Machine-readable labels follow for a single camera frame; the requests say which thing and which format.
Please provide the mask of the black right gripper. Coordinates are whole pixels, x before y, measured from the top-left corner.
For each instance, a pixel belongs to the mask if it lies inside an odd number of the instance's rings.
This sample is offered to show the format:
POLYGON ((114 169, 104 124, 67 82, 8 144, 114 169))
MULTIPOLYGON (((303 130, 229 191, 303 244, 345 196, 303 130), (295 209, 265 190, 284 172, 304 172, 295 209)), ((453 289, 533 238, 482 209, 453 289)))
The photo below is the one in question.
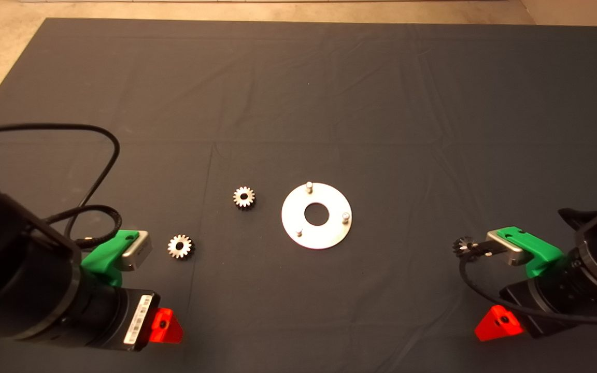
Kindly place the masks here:
MULTIPOLYGON (((597 288, 583 273, 563 258, 541 276, 505 286, 500 297, 517 306, 559 314, 597 316, 597 288)), ((474 329, 479 341, 514 337, 524 328, 514 314, 502 305, 492 306, 474 329)))

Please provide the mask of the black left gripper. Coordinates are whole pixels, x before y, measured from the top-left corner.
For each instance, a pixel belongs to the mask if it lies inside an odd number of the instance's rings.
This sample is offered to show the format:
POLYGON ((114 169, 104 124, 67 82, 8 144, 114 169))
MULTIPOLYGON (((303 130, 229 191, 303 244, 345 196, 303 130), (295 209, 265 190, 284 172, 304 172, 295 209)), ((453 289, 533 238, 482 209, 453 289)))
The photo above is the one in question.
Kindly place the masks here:
POLYGON ((172 309, 159 308, 152 290, 116 288, 118 310, 103 338, 103 349, 139 352, 149 342, 180 344, 184 331, 172 309))

